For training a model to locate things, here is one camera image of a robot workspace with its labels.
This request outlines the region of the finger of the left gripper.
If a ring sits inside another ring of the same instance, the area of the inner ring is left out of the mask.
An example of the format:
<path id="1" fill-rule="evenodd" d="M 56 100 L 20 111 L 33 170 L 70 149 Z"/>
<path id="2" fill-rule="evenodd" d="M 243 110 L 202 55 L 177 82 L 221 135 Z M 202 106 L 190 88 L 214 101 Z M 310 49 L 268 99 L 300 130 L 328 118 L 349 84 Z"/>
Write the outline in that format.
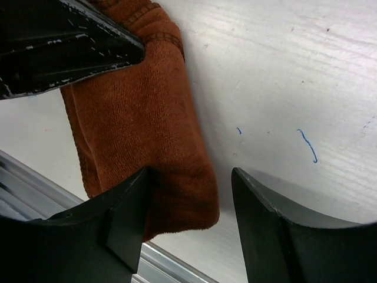
<path id="1" fill-rule="evenodd" d="M 41 94 L 141 63 L 139 38 L 87 1 L 1 0 L 1 98 Z"/>

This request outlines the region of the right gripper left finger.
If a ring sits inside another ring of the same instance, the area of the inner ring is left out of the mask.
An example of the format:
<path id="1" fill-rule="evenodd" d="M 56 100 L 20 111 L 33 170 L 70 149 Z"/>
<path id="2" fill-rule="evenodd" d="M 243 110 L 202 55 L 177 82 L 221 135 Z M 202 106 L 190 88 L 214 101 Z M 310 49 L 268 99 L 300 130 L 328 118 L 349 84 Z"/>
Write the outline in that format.
<path id="1" fill-rule="evenodd" d="M 1 217 L 2 282 L 130 282 L 138 270 L 149 171 L 50 218 Z"/>

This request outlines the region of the brown towel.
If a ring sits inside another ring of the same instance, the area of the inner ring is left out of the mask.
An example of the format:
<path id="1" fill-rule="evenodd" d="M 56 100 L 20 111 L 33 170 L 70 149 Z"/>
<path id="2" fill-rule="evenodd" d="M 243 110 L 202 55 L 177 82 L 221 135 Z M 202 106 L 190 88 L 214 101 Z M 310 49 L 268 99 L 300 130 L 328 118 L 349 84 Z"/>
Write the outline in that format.
<path id="1" fill-rule="evenodd" d="M 144 240 L 211 228 L 220 217 L 219 191 L 178 26 L 151 1 L 92 4 L 143 41 L 145 59 L 61 89 L 88 197 L 150 167 Z"/>

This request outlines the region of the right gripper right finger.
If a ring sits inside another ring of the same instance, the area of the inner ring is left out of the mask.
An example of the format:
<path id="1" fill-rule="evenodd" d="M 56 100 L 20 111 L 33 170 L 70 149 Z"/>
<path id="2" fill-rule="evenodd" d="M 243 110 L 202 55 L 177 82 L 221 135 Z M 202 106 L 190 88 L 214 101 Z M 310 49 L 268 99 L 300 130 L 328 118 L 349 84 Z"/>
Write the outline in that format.
<path id="1" fill-rule="evenodd" d="M 239 167 L 232 192 L 249 282 L 376 281 L 376 223 L 316 212 Z"/>

